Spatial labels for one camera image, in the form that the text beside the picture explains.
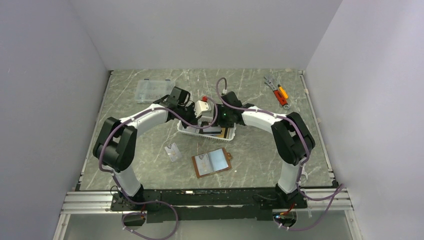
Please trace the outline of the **white plastic basket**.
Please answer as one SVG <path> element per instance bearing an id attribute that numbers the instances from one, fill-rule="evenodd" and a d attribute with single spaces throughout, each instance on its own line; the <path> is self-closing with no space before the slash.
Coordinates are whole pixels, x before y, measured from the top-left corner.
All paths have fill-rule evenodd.
<path id="1" fill-rule="evenodd" d="M 236 129 L 236 124 L 232 127 L 211 126 L 205 129 L 184 127 L 181 121 L 177 124 L 177 130 L 182 134 L 222 141 L 232 141 L 236 135 Z"/>

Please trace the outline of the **gold credit card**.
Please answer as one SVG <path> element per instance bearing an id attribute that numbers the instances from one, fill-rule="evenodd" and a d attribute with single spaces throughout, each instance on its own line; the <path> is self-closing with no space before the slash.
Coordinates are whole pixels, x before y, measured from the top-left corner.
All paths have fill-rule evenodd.
<path id="1" fill-rule="evenodd" d="M 233 137 L 233 129 L 232 128 L 222 128 L 221 134 L 217 135 L 218 138 L 225 139 L 230 141 Z"/>

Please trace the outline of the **clear plastic card sleeve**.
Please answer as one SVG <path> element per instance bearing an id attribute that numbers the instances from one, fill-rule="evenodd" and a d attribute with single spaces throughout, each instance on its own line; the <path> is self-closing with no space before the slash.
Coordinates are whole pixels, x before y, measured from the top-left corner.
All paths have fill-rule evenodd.
<path id="1" fill-rule="evenodd" d="M 183 157 L 175 142 L 168 146 L 165 146 L 164 149 L 171 162 L 175 162 Z"/>

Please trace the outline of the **brown leather card holder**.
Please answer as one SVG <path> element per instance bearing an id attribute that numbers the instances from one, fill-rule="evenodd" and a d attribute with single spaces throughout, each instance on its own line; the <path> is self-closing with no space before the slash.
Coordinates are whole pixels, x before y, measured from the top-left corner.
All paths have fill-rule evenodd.
<path id="1" fill-rule="evenodd" d="M 208 154 L 212 168 L 213 168 L 212 172 L 206 175 L 199 175 L 198 169 L 196 167 L 196 162 L 195 162 L 195 156 L 202 155 L 202 154 Z M 224 147 L 213 150 L 213 151 L 209 151 L 206 153 L 202 153 L 202 154 L 198 154 L 191 157 L 194 171 L 198 179 L 206 177 L 206 176 L 210 176 L 213 174 L 217 174 L 222 171 L 230 170 L 232 168 L 231 160 L 233 159 L 233 156 L 229 152 L 227 152 Z"/>

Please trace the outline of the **silver VIP card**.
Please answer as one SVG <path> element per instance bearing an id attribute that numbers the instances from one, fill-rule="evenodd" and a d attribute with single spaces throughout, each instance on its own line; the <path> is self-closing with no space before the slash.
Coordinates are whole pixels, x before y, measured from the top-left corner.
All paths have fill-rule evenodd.
<path id="1" fill-rule="evenodd" d="M 210 174 L 213 170 L 208 154 L 201 154 L 194 157 L 195 164 L 200 176 Z"/>

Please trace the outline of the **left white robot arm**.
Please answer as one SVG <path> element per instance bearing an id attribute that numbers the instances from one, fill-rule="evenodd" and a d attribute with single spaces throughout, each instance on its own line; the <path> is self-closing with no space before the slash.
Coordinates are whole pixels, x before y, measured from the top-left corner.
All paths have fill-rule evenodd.
<path id="1" fill-rule="evenodd" d="M 174 87 L 170 94 L 155 100 L 148 108 L 129 117 L 107 118 L 93 147 L 99 169 L 110 173 L 125 195 L 124 204 L 131 210 L 144 203 L 144 187 L 132 168 L 137 138 L 155 126 L 179 119 L 185 127 L 196 126 L 207 103 L 192 102 L 191 94 Z"/>

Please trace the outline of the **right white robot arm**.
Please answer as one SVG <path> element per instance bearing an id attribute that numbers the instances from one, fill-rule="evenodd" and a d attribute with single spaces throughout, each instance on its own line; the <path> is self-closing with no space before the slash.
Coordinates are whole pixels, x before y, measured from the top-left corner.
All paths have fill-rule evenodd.
<path id="1" fill-rule="evenodd" d="M 278 114 L 256 106 L 242 105 L 233 91 L 219 96 L 224 106 L 235 111 L 234 122 L 271 133 L 279 156 L 283 160 L 275 194 L 276 203 L 287 208 L 295 201 L 294 192 L 300 187 L 301 173 L 316 146 L 302 117 L 296 113 Z"/>

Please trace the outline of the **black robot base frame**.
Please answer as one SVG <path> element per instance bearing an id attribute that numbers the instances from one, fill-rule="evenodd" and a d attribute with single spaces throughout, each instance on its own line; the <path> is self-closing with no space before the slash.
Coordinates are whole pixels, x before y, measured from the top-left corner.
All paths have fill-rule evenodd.
<path id="1" fill-rule="evenodd" d="M 301 194 L 286 200 L 276 187 L 146 189 L 135 205 L 122 193 L 113 193 L 111 212 L 146 212 L 148 223 L 164 221 L 256 219 L 268 221 L 273 213 L 305 210 L 307 199 Z"/>

